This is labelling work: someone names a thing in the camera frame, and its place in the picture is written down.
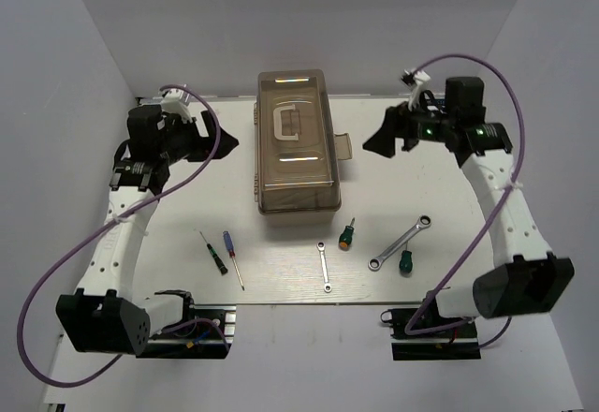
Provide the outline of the beige toolbox with clear lid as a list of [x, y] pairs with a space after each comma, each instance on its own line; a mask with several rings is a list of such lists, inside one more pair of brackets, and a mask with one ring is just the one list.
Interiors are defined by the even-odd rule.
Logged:
[[271, 227], [327, 224], [342, 205], [339, 163], [353, 156], [337, 134], [320, 69], [258, 75], [254, 196]]

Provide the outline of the blue red handled screwdriver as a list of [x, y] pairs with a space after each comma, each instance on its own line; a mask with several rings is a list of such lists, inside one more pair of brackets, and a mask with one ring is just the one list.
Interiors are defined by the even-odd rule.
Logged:
[[245, 284], [244, 284], [244, 282], [242, 280], [241, 272], [240, 272], [240, 269], [239, 269], [239, 266], [238, 266], [238, 263], [237, 263], [237, 260], [236, 260], [236, 253], [235, 253], [234, 243], [233, 243], [233, 240], [232, 240], [231, 235], [230, 235], [230, 233], [229, 233], [228, 230], [225, 230], [223, 232], [223, 239], [224, 239], [224, 243], [225, 243], [226, 250], [228, 252], [229, 258], [231, 259], [231, 261], [233, 263], [233, 267], [234, 267], [235, 273], [236, 273], [236, 275], [238, 277], [238, 280], [239, 280], [239, 283], [240, 283], [240, 286], [241, 286], [241, 290], [244, 291], [245, 290]]

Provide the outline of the stubby green orange screwdriver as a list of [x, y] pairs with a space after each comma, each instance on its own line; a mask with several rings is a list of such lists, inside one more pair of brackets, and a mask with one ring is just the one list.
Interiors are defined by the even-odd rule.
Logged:
[[348, 251], [353, 242], [353, 236], [355, 232], [355, 218], [352, 218], [350, 223], [346, 225], [343, 232], [340, 234], [338, 239], [338, 246], [343, 251]]

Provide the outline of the thin black green screwdriver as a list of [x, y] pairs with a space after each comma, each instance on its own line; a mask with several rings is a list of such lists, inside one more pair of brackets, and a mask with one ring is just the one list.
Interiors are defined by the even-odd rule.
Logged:
[[208, 240], [205, 238], [204, 234], [202, 232], [199, 232], [200, 236], [202, 237], [202, 240], [204, 241], [207, 250], [209, 251], [219, 273], [221, 273], [222, 275], [225, 275], [228, 273], [228, 268], [226, 267], [225, 263], [223, 262], [223, 260], [219, 257], [218, 253], [216, 252], [216, 250], [213, 248], [213, 246], [208, 242]]

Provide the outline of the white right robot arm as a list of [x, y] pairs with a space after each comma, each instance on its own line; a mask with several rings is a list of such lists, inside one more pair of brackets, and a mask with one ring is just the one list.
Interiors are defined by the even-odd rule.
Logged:
[[483, 81], [447, 79], [444, 103], [436, 106], [425, 101], [430, 80], [425, 72], [406, 73], [402, 80], [411, 90], [409, 99], [387, 108], [364, 150], [391, 158], [397, 140], [405, 152], [421, 141], [443, 143], [475, 192], [493, 254], [489, 272], [428, 294], [424, 328], [442, 336], [459, 319], [550, 312], [574, 277], [574, 265], [554, 254], [531, 215], [515, 178], [518, 163], [507, 131], [486, 120]]

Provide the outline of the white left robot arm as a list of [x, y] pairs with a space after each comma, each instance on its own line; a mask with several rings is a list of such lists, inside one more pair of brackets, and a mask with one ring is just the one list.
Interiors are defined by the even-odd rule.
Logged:
[[197, 327], [192, 296], [161, 290], [135, 302], [133, 281], [147, 227], [163, 197], [172, 165], [227, 156], [238, 141], [222, 131], [210, 110], [201, 113], [207, 133], [187, 111], [153, 104], [128, 113], [128, 138], [115, 155], [110, 178], [108, 229], [74, 293], [60, 296], [56, 314], [79, 352], [141, 355], [156, 334], [179, 336]]

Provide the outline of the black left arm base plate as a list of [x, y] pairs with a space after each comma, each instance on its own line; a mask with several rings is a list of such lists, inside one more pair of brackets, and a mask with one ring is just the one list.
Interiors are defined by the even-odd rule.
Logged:
[[194, 322], [174, 332], [153, 336], [138, 359], [224, 360], [236, 327], [236, 305], [192, 305]]

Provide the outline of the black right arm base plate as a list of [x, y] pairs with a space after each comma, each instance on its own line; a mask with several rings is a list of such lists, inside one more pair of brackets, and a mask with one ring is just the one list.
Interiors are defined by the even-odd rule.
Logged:
[[408, 335], [404, 328], [415, 308], [383, 311], [380, 322], [390, 330], [394, 361], [473, 361], [480, 360], [478, 334], [474, 323], [435, 333]]

